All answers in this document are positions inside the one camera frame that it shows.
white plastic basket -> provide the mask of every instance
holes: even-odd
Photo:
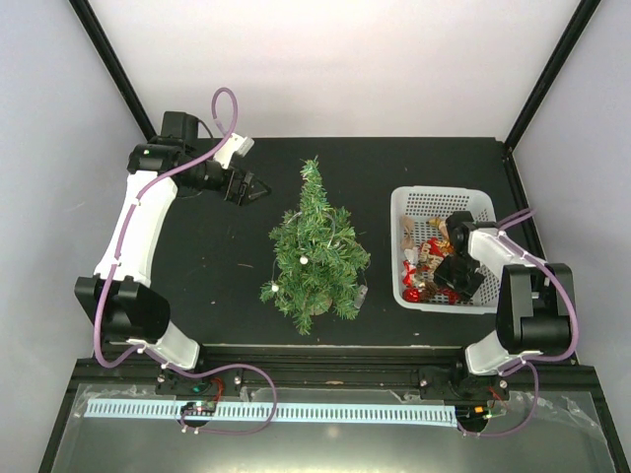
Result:
[[[401,273],[404,270],[403,226],[401,216],[407,215],[414,221],[414,242],[420,246],[431,237],[441,237],[438,229],[427,221],[432,217],[445,219],[458,210],[468,210],[473,219],[480,222],[494,222],[495,212],[491,198],[479,190],[458,187],[399,187],[392,192],[390,199],[390,225],[392,238],[392,286],[394,298],[406,308],[432,312],[487,313],[495,312],[500,291],[500,281],[484,265],[481,271],[486,278],[471,301],[449,304],[446,296],[437,295],[424,304],[409,303],[403,299],[405,286]]]

white backdrop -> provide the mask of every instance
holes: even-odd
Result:
[[[502,140],[578,3],[92,2],[157,129],[228,86],[250,136]]]

black table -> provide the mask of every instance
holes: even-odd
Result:
[[[492,138],[267,138],[238,166],[272,188],[271,196],[238,208],[215,192],[178,198],[163,226],[153,288],[172,305],[172,320],[204,344],[457,347],[494,327],[494,315],[409,310],[392,296],[390,194],[404,185],[465,187],[486,192],[498,219],[517,211]],[[356,320],[332,313],[301,336],[273,302],[259,300],[274,260],[269,231],[299,202],[305,160],[318,155],[331,205],[344,206],[359,242],[372,255],[369,292]],[[516,230],[512,238],[525,244]]]

miniature christmas tree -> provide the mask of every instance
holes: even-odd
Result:
[[[316,159],[307,161],[301,172],[305,183],[300,212],[286,212],[281,226],[269,234],[276,241],[280,275],[263,285],[260,297],[264,302],[274,298],[303,335],[310,331],[312,316],[331,305],[341,318],[357,316],[357,274],[370,260],[355,240],[350,213],[332,208],[326,200]]]

white perforated rail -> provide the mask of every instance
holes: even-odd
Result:
[[[85,417],[108,419],[180,418],[182,406],[190,401],[147,399],[91,399]],[[186,420],[248,421],[267,419],[269,402],[220,402],[214,416],[187,415]],[[387,406],[380,404],[304,404],[279,402],[274,422],[399,424],[456,427],[452,406]]]

